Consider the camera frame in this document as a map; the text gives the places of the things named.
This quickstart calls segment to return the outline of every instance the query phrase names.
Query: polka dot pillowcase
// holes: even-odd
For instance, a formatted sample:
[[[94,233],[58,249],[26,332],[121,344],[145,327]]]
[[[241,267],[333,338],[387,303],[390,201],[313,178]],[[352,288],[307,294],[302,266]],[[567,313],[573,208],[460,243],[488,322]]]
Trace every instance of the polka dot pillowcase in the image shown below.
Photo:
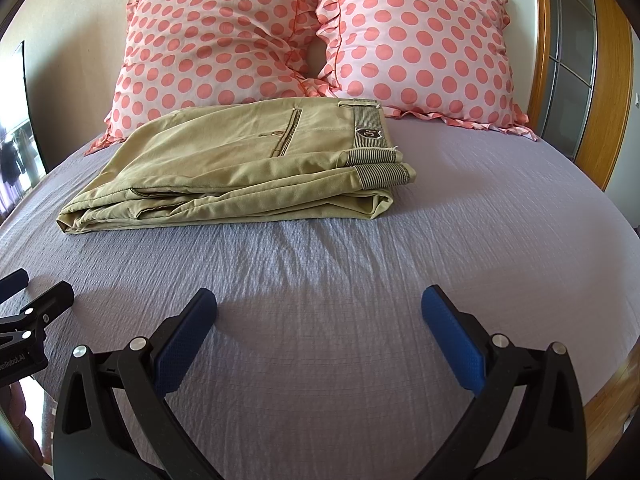
[[[513,102],[507,0],[319,0],[323,95],[377,99],[385,115],[442,118],[536,140]]]
[[[129,0],[124,62],[87,153],[190,106],[305,96],[317,0]]]

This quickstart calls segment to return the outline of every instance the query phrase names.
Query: wall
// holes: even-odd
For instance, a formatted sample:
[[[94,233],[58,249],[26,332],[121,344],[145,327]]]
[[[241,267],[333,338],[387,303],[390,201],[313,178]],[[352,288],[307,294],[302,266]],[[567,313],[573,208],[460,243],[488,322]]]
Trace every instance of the wall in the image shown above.
[[[523,110],[529,105],[538,45],[538,0],[509,0],[511,23],[504,29],[504,41],[513,69],[513,100]]]
[[[0,58],[25,41],[33,129],[49,167],[104,129],[122,65],[127,0],[25,0]]]
[[[620,154],[605,194],[633,226],[640,225],[640,109],[636,108],[636,92],[640,92],[640,40],[632,31],[634,44],[634,77],[631,108],[626,122]]]

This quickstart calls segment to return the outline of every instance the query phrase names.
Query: metal screw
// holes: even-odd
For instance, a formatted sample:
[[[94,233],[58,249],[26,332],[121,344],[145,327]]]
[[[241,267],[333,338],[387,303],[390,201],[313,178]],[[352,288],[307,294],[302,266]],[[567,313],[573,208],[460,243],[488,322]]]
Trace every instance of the metal screw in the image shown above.
[[[564,346],[562,343],[559,343],[558,341],[556,341],[555,343],[553,343],[551,345],[551,348],[553,349],[553,351],[558,354],[558,355],[564,355],[566,354],[566,346]]]
[[[80,345],[74,348],[74,357],[82,357],[86,354],[86,346]]]
[[[131,348],[134,351],[142,350],[145,346],[146,346],[146,339],[143,337],[137,337],[135,339],[132,339],[131,343],[129,343],[129,348]]]
[[[509,346],[509,338],[503,334],[496,334],[491,338],[491,342],[498,348],[507,348]]]

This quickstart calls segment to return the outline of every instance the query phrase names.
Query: khaki pants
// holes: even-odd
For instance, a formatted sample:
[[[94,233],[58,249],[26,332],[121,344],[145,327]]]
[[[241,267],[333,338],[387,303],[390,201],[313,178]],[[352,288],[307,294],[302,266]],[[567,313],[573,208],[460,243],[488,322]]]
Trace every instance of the khaki pants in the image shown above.
[[[376,102],[187,108],[137,129],[58,216],[65,233],[301,218],[372,219],[415,172]]]

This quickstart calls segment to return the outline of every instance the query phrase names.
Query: wooden bed frame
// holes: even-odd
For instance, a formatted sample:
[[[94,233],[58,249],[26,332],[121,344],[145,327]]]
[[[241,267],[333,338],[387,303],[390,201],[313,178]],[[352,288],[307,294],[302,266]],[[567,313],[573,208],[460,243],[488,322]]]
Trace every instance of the wooden bed frame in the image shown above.
[[[615,0],[594,0],[598,64],[593,101],[576,165],[605,189],[626,128],[632,93],[633,49],[629,22]],[[544,99],[550,51],[550,0],[538,0],[538,44],[527,113],[538,121]],[[624,422],[640,399],[640,340],[605,386],[584,407],[588,474],[616,445]]]

